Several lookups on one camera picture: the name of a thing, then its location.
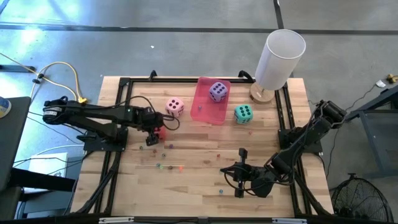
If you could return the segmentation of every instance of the gray floor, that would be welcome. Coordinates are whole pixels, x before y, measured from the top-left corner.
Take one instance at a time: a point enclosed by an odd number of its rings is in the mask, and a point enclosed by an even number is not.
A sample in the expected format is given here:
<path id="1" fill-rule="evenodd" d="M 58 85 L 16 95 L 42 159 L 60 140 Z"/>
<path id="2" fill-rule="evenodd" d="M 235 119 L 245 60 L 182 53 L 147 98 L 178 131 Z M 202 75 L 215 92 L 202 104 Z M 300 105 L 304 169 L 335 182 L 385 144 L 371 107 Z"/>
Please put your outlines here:
<path id="1" fill-rule="evenodd" d="M 289 29 L 397 30 L 397 1 L 280 0 L 284 24 Z M 137 27 L 233 27 L 277 28 L 272 0 L 137 0 L 137 1 L 40 1 L 10 0 L 0 24 L 72 24 Z M 54 61 L 71 63 L 78 71 L 84 97 L 96 103 L 105 75 L 235 76 L 240 70 L 254 74 L 267 34 L 217 34 L 173 32 L 67 32 L 0 30 L 1 52 L 41 68 Z M 351 106 L 388 73 L 398 73 L 398 35 L 304 35 L 307 51 L 294 71 L 305 80 L 312 101 L 332 100 Z M 0 64 L 10 63 L 0 58 Z M 48 76 L 75 89 L 72 72 L 63 65 Z M 0 95 L 26 96 L 33 75 L 0 73 Z M 354 108 L 374 98 L 375 88 Z M 45 100 L 63 95 L 59 87 L 44 83 L 31 111 L 40 112 Z M 52 126 L 70 136 L 65 127 Z M 322 140 L 326 166 L 334 131 Z M 28 120 L 17 159 L 41 150 L 72 144 L 65 137 Z M 68 149 L 80 154 L 80 149 Z M 341 128 L 333 152 L 328 183 L 335 187 L 348 172 L 376 171 L 362 125 L 353 121 Z M 386 196 L 398 219 L 398 177 L 372 180 Z"/>

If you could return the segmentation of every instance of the electric fan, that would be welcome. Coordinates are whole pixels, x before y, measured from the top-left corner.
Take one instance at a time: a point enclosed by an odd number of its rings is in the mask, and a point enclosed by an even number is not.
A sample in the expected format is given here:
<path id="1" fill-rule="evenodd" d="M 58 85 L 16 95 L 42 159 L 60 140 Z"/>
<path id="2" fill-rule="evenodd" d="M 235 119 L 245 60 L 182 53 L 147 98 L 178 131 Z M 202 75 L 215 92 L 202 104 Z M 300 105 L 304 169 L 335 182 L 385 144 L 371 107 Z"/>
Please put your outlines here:
<path id="1" fill-rule="evenodd" d="M 390 206 L 383 194 L 369 181 L 349 174 L 331 197 L 335 214 L 380 222 L 394 222 Z"/>

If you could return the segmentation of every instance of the translucent pink container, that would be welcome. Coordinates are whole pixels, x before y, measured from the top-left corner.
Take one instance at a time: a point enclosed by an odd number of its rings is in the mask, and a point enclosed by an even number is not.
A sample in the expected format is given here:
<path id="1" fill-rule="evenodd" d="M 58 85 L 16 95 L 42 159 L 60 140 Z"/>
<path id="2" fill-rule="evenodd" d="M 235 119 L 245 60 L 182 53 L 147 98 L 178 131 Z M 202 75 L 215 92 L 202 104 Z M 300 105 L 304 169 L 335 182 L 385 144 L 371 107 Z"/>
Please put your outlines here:
<path id="1" fill-rule="evenodd" d="M 219 103 L 214 102 L 209 97 L 209 89 L 216 82 L 224 84 L 228 90 L 226 98 Z M 194 121 L 203 121 L 211 124 L 223 124 L 225 121 L 230 89 L 231 83 L 228 81 L 200 77 L 198 79 L 197 90 L 191 108 L 192 119 Z"/>

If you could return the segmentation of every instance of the wooden tabletop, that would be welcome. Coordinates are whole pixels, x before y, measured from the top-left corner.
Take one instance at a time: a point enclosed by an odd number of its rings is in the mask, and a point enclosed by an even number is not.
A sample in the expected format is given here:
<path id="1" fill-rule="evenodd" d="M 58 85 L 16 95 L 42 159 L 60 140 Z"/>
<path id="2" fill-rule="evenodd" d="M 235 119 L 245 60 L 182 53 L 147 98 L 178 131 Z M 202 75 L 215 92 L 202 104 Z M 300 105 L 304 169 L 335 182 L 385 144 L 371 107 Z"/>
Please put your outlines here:
<path id="1" fill-rule="evenodd" d="M 113 105 L 120 77 L 104 77 L 98 104 Z M 296 126 L 303 126 L 310 117 L 304 82 L 301 78 L 288 80 L 290 100 Z M 217 126 L 192 121 L 190 116 L 196 83 L 135 83 L 132 95 L 146 96 L 156 111 L 165 113 L 166 101 L 179 97 L 185 103 L 181 126 L 176 131 L 167 130 L 166 140 L 155 146 L 146 146 L 146 133 L 129 129 L 127 148 L 122 153 L 112 215 L 169 216 L 169 217 L 293 217 L 289 187 L 274 185 L 267 198 L 245 194 L 235 198 L 234 189 L 227 185 L 222 167 L 239 160 L 238 149 L 248 150 L 246 162 L 263 166 L 279 150 L 277 130 L 279 120 L 276 103 L 257 105 L 249 99 L 251 84 L 231 84 L 226 120 Z M 287 112 L 283 92 L 280 91 Z M 131 101 L 134 106 L 148 106 L 143 99 Z M 233 110 L 236 106 L 250 104 L 254 119 L 248 124 L 236 124 Z M 78 210 L 97 187 L 104 152 L 94 152 L 84 160 L 72 211 Z M 302 156 L 308 188 L 332 212 L 328 186 L 319 158 L 312 154 Z M 103 206 L 108 198 L 105 188 Z M 301 209 L 303 203 L 298 190 Z"/>

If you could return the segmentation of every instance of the lamp shade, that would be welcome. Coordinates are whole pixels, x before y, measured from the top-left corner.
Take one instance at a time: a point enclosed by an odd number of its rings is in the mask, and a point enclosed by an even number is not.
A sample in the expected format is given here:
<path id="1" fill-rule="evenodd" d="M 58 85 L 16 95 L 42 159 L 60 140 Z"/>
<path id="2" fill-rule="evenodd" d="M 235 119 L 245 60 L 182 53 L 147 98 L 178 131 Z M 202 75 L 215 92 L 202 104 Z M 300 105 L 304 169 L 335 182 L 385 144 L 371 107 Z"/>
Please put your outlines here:
<path id="1" fill-rule="evenodd" d="M 270 33 L 256 69 L 256 83 L 266 90 L 282 88 L 305 48 L 304 38 L 294 31 L 280 29 Z"/>

